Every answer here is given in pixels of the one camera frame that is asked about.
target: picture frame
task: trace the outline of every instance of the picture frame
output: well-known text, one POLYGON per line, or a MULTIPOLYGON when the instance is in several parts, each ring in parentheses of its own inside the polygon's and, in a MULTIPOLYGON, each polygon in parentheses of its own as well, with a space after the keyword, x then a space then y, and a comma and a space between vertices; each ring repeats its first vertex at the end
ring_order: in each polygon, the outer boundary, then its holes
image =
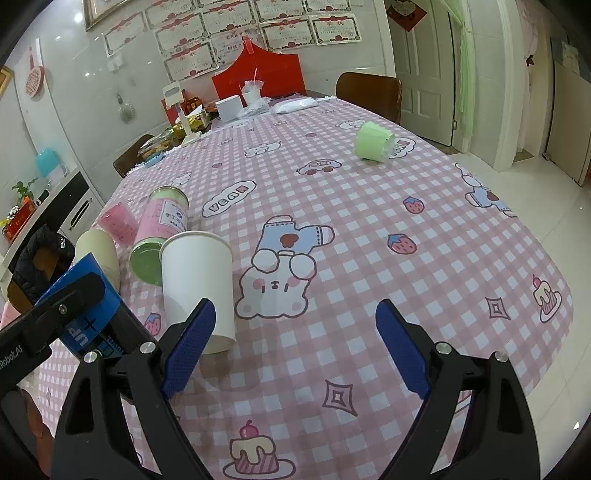
POLYGON ((132 1, 134 0, 82 0, 86 31, 132 1))
POLYGON ((5 67, 5 66, 0 67, 0 98, 2 97, 2 94, 4 93, 4 90, 6 90, 8 83, 12 79, 12 75, 13 75, 13 72, 11 69, 9 69, 8 67, 5 67))

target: screw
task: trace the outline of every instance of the screw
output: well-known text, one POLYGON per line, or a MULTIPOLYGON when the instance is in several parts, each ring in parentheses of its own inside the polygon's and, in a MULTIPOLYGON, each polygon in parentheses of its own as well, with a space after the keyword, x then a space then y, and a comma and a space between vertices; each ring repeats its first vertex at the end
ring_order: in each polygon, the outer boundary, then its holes
POLYGON ((495 352, 495 358, 498 362, 501 362, 502 364, 504 364, 507 360, 509 360, 509 355, 507 355, 505 352, 495 352))
POLYGON ((452 346, 446 342, 439 342, 435 349, 442 355, 449 355, 452 352, 452 346))
POLYGON ((91 364, 92 362, 94 362, 97 358, 99 357, 99 354, 96 353, 94 350, 91 352, 88 352, 85 356, 84 356, 84 361, 87 364, 91 364))
POLYGON ((139 351, 142 353, 152 353, 154 350, 156 350, 156 344, 154 342, 145 342, 139 347, 139 351))

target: white paper cup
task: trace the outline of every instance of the white paper cup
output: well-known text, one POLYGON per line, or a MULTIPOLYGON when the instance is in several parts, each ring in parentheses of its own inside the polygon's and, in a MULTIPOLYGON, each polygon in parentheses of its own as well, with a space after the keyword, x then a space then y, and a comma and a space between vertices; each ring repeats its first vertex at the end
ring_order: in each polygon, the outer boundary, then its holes
POLYGON ((76 242, 76 255, 73 263, 78 263, 87 254, 92 254, 105 277, 118 292, 121 279, 119 276, 119 259, 111 236, 107 232, 96 228, 84 232, 76 242))
POLYGON ((160 250, 168 324, 184 322, 201 299, 212 301, 216 326, 203 353, 228 350, 236 341, 230 244, 209 232, 172 236, 160 250))
POLYGON ((256 103, 261 99, 261 90, 255 89, 250 92, 243 92, 242 96, 244 97, 246 105, 251 106, 253 103, 256 103))

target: pink checkered tablecloth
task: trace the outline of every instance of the pink checkered tablecloth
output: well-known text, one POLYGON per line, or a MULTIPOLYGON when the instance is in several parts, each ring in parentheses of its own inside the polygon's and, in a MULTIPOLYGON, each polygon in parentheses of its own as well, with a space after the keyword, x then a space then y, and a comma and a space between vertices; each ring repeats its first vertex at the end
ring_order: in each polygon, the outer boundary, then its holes
MULTIPOLYGON (((132 172, 107 207, 123 200, 139 217, 167 184, 187 194, 189 228, 200 221, 234 253, 236 345, 203 356, 171 402, 216 479, 379 477, 421 404, 376 331, 384 298, 461 353, 506 351, 526 393, 568 334, 569 288, 509 207, 434 147, 342 100, 214 131, 132 172), (397 133, 395 158, 353 153, 364 121, 397 133), (270 439, 277 461, 267 473, 237 471, 241 429, 270 439)), ((160 317, 159 338, 162 289, 136 280, 129 249, 118 252, 121 296, 149 328, 160 317)), ((76 365, 56 342, 39 371, 52 430, 76 365)), ((468 401, 460 398, 438 466, 453 456, 468 401)), ((155 468, 125 408, 143 464, 155 468)))

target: white box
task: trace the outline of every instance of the white box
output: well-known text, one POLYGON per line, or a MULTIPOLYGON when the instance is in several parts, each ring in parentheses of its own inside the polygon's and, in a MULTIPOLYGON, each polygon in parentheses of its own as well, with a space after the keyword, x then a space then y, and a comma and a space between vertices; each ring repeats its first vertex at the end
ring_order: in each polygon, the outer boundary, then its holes
POLYGON ((238 114, 242 110, 242 99, 239 95, 232 95, 216 102, 216 107, 222 122, 227 123, 238 118, 238 114))

